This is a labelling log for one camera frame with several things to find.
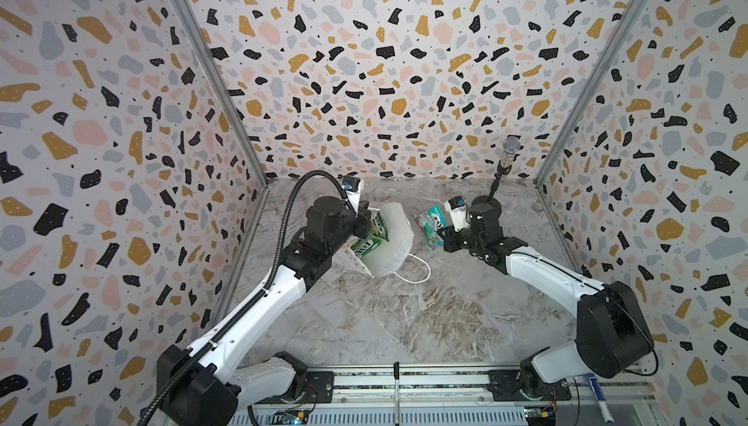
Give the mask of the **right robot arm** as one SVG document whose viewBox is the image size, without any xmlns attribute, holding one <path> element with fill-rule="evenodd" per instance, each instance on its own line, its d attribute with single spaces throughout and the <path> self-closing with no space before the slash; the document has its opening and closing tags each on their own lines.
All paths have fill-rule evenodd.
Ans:
<svg viewBox="0 0 748 426">
<path fill-rule="evenodd" d="M 654 339 L 640 305 L 623 282 L 606 284 L 565 268 L 526 241 L 508 236 L 500 203 L 488 196 L 467 205 L 460 196 L 419 219 L 424 237 L 447 253 L 468 252 L 498 272 L 541 291 L 576 319 L 570 342 L 544 348 L 521 361 L 515 392 L 541 400 L 570 377 L 613 378 L 654 353 Z"/>
</svg>

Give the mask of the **white paper bag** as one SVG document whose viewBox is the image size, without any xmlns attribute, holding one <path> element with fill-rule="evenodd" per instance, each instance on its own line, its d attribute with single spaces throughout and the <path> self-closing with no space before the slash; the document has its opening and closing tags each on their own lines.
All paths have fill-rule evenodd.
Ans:
<svg viewBox="0 0 748 426">
<path fill-rule="evenodd" d="M 426 283 L 432 276 L 432 269 L 426 261 L 411 253 L 414 237 L 402 205 L 391 202 L 372 212 L 369 235 L 347 242 L 334 256 L 334 262 L 344 270 L 370 278 L 393 275 L 412 285 Z M 424 264 L 427 271 L 424 278 L 410 280 L 397 273 L 408 258 Z"/>
</svg>

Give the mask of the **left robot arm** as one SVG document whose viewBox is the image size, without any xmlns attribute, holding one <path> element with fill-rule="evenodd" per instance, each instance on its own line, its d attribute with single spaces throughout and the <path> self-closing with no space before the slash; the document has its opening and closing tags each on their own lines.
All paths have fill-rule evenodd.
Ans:
<svg viewBox="0 0 748 426">
<path fill-rule="evenodd" d="M 272 324 L 331 269 L 351 237 L 370 230 L 367 201 L 352 211 L 337 197 L 318 198 L 307 224 L 280 252 L 254 293 L 185 349 L 169 347 L 157 363 L 154 407 L 177 425 L 226 425 L 238 410 L 268 399 L 297 403 L 305 397 L 308 367 L 279 352 L 243 367 L 247 352 Z"/>
</svg>

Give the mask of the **teal Fox's candy packet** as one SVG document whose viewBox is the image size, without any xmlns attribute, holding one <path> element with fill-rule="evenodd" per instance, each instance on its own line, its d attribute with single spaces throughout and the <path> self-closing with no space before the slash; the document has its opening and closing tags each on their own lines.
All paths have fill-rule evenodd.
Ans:
<svg viewBox="0 0 748 426">
<path fill-rule="evenodd" d="M 435 206 L 432 206 L 430 209 L 428 209 L 426 212 L 423 212 L 415 217 L 416 224 L 418 225 L 422 237 L 424 237 L 424 241 L 426 242 L 426 245 L 431 251 L 436 250 L 437 248 L 430 248 L 429 247 L 429 228 L 431 225 L 441 225 L 446 229 L 448 225 L 451 225 L 450 217 L 447 213 L 447 211 L 444 208 L 443 204 L 438 204 Z"/>
</svg>

